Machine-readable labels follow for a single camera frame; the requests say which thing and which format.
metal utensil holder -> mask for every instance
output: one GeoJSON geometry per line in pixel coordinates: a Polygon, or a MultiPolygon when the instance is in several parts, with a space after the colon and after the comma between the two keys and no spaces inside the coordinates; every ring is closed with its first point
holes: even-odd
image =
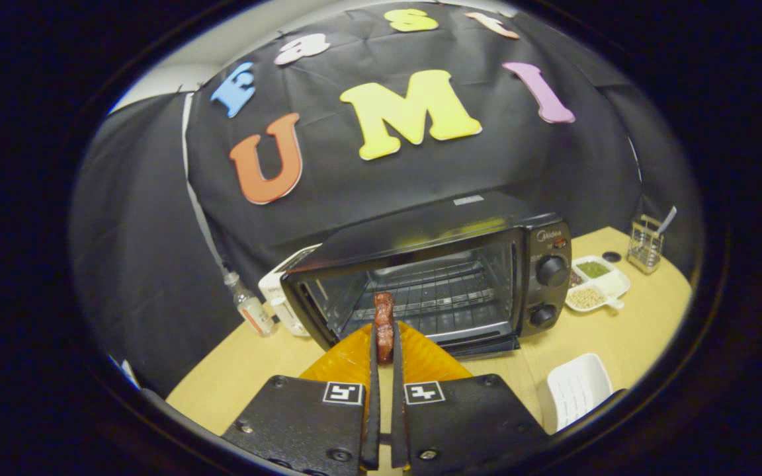
{"type": "Polygon", "coordinates": [[[633,220],[631,241],[628,242],[628,262],[645,274],[652,274],[660,265],[663,252],[663,235],[658,233],[660,222],[648,215],[633,220]]]}

bottle cap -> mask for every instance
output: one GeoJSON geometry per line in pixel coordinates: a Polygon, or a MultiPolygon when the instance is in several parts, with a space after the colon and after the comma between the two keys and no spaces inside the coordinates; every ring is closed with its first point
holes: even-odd
{"type": "Polygon", "coordinates": [[[239,281],[239,274],[236,274],[234,271],[223,276],[223,282],[225,283],[225,286],[233,286],[237,283],[237,281],[239,281]]]}

table surface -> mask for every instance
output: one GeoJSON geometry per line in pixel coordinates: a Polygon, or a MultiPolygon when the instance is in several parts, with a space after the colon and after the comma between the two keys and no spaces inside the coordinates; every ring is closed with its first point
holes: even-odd
{"type": "MultiPolygon", "coordinates": [[[[627,246],[628,236],[612,228],[572,239],[574,258],[608,251],[623,256],[613,264],[631,280],[631,288],[620,298],[624,308],[577,313],[565,306],[554,328],[522,338],[520,349],[463,361],[463,365],[475,376],[499,374],[550,433],[551,398],[545,380],[560,364],[592,352],[601,358],[614,389],[633,386],[677,332],[692,290],[666,259],[653,274],[643,274],[626,261],[627,246]]],[[[167,403],[207,430],[223,434],[269,377],[299,376],[323,353],[312,338],[294,337],[285,329],[261,338],[251,326],[240,325],[181,380],[167,403]]],[[[392,368],[379,370],[381,431],[389,432],[392,368]]],[[[389,446],[381,446],[382,463],[389,463],[389,454],[389,446]]],[[[382,466],[370,473],[400,474],[402,470],[382,466]]]]}

midea logo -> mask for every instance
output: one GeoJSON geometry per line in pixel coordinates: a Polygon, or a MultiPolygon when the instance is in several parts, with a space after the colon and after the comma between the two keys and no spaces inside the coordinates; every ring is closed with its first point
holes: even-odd
{"type": "Polygon", "coordinates": [[[546,241],[549,238],[554,238],[556,236],[560,236],[559,229],[556,229],[554,231],[546,231],[544,229],[541,229],[537,232],[537,241],[546,241]]]}

black cloth backdrop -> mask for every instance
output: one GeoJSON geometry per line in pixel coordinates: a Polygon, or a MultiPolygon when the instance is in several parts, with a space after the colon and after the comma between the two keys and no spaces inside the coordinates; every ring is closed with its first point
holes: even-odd
{"type": "Polygon", "coordinates": [[[242,322],[187,195],[183,104],[154,97],[108,117],[70,223],[76,289],[98,343],[164,397],[242,322]]]}
{"type": "MultiPolygon", "coordinates": [[[[470,11],[394,3],[339,13],[239,58],[194,94],[190,183],[218,250],[252,290],[278,262],[336,229],[485,190],[516,196],[532,213],[562,214],[574,235],[604,226],[627,233],[638,213],[662,219],[676,205],[664,254],[693,274],[702,243],[699,200],[686,157],[652,104],[601,57],[538,19],[484,12],[521,37],[510,40],[464,16],[470,11]],[[438,29],[404,33],[384,19],[408,8],[428,13],[438,29]],[[330,48],[273,63],[281,46],[312,33],[324,33],[330,48]],[[211,94],[247,61],[256,91],[227,118],[211,94]],[[539,67],[575,122],[543,121],[523,82],[502,67],[509,61],[539,67]],[[378,82],[404,96],[412,73],[426,69],[451,74],[458,99],[484,130],[437,141],[426,127],[423,143],[412,145],[388,127],[402,148],[361,159],[360,126],[341,93],[378,82]],[[278,150],[265,130],[290,112],[300,115],[302,178],[284,198],[248,202],[230,150],[260,135],[262,172],[277,175],[278,150]]],[[[164,397],[241,322],[185,190],[182,102],[158,97],[111,115],[88,151],[73,202],[75,273],[88,319],[112,355],[127,358],[164,397]]]]}

